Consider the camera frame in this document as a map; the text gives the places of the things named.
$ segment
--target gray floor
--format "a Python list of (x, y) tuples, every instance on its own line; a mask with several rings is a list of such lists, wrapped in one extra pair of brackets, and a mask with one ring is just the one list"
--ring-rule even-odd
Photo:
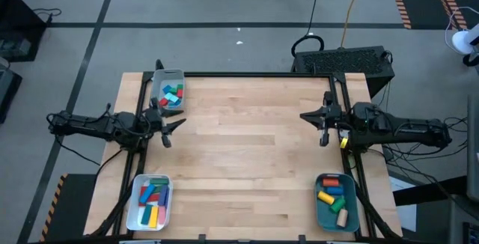
[[(31, 8), (59, 7), (55, 22), (96, 22), (103, 0), (24, 0)], [(106, 22), (307, 22), (313, 0), (112, 0)], [(350, 0), (318, 0), (315, 22), (343, 22)], [(351, 22), (400, 23), (394, 0), (357, 0)], [(326, 49), (340, 45), (342, 29), (312, 29)], [(4, 125), (0, 127), (0, 235), (16, 242), (53, 137), (45, 116), (67, 104), (90, 40), (89, 28), (47, 30), (37, 59), (12, 64), (24, 80)], [(188, 71), (288, 71), (291, 45), (303, 28), (104, 28), (100, 32), (74, 112), (98, 115), (114, 103), (124, 72), (152, 70), (161, 58), (166, 67)], [(345, 47), (383, 45), (394, 54), (396, 77), (388, 110), (410, 118), (466, 116), (466, 95), (479, 87), (478, 74), (444, 44), (442, 31), (350, 29)], [(316, 49), (305, 43), (298, 51)], [(374, 97), (378, 103), (382, 93)], [(454, 133), (448, 153), (464, 134)], [(64, 143), (99, 161), (105, 143), (72, 135)], [(439, 179), (465, 173), (465, 154), (416, 162)], [(39, 239), (58, 178), (63, 173), (94, 173), (97, 167), (61, 151), (31, 232)], [(423, 182), (420, 176), (412, 177)]]

